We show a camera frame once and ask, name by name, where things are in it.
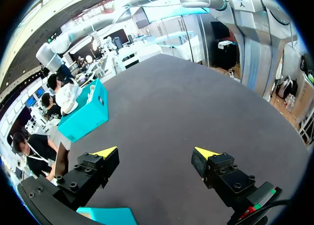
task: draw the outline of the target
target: ceiling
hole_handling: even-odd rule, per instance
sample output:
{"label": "ceiling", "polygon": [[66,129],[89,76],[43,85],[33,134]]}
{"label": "ceiling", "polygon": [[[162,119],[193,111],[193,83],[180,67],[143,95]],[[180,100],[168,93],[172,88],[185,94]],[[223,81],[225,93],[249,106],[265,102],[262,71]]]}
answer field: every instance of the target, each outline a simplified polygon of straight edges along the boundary
{"label": "ceiling", "polygon": [[25,73],[39,66],[39,61],[36,58],[38,49],[47,42],[47,39],[55,33],[58,28],[69,21],[71,18],[79,15],[83,10],[88,9],[103,0],[81,0],[74,5],[71,5],[60,11],[44,23],[32,36],[26,41],[21,49],[16,54],[10,64],[4,80],[0,87],[0,93],[3,92],[8,85],[18,79]]}

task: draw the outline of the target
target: floor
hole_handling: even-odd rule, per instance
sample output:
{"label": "floor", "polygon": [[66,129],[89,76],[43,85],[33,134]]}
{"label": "floor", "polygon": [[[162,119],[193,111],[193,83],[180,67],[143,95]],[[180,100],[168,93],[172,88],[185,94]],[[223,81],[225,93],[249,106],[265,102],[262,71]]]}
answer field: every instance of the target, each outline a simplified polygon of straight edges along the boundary
{"label": "floor", "polygon": [[[229,72],[223,68],[220,67],[212,67],[213,70],[223,74],[223,75],[229,75]],[[235,71],[235,78],[236,79],[240,79],[240,66],[237,63],[235,67],[233,67],[234,71]],[[288,122],[296,129],[299,129],[299,126],[296,122],[295,117],[291,114],[290,111],[288,111],[286,109],[286,107],[284,106],[284,99],[280,98],[279,96],[277,96],[276,93],[273,94],[270,104],[276,109],[278,110],[287,120]]]}
{"label": "floor", "polygon": [[299,126],[296,122],[296,118],[286,109],[284,99],[279,97],[276,93],[273,93],[270,104],[275,107],[275,109],[278,110],[296,130],[298,130]]}
{"label": "floor", "polygon": [[[225,70],[223,68],[212,67],[212,69],[223,74],[223,75],[227,75],[227,76],[229,75],[228,70]],[[235,78],[240,80],[240,65],[239,65],[239,63],[237,63],[232,69],[235,71],[235,74],[234,74]]]}

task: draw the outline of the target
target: woman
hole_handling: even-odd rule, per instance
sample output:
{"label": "woman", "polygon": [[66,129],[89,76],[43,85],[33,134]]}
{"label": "woman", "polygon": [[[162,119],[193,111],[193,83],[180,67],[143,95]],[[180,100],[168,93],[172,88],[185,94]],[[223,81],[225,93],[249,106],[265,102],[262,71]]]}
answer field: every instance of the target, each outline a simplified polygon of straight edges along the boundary
{"label": "woman", "polygon": [[55,102],[61,107],[61,114],[69,114],[78,106],[76,99],[82,93],[78,83],[70,78],[68,83],[62,85],[56,74],[48,78],[48,87],[55,91]]}
{"label": "woman", "polygon": [[42,96],[41,102],[43,103],[43,106],[47,108],[48,118],[51,116],[61,118],[61,107],[53,102],[53,98],[49,95],[49,93],[45,93]]}

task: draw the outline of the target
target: sign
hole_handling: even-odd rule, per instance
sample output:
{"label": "sign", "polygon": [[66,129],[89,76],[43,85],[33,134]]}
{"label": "sign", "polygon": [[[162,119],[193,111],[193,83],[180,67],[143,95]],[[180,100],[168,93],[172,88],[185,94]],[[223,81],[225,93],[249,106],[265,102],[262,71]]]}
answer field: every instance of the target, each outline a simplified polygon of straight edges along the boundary
{"label": "sign", "polygon": [[235,10],[250,12],[258,12],[264,10],[261,0],[232,0],[231,5]]}

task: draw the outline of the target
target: black shirt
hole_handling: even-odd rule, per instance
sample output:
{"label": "black shirt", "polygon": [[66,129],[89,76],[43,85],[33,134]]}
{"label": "black shirt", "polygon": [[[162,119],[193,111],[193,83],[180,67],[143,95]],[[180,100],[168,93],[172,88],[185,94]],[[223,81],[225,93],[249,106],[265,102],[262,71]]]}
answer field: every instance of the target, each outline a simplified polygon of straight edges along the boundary
{"label": "black shirt", "polygon": [[56,114],[58,117],[61,118],[61,107],[57,104],[51,106],[49,110],[47,110],[47,116],[50,118],[53,114]]}
{"label": "black shirt", "polygon": [[[27,142],[37,151],[37,153],[47,159],[54,160],[56,159],[57,153],[48,145],[48,137],[46,135],[38,135],[34,134],[29,137]],[[37,154],[35,154],[32,149],[30,149],[30,156],[35,156],[37,158],[40,158]],[[30,170],[39,177],[39,175],[43,175],[46,177],[46,175],[42,172],[45,171],[47,173],[50,173],[52,170],[51,167],[48,166],[48,163],[46,163],[43,160],[36,160],[31,157],[27,157],[27,164]]]}

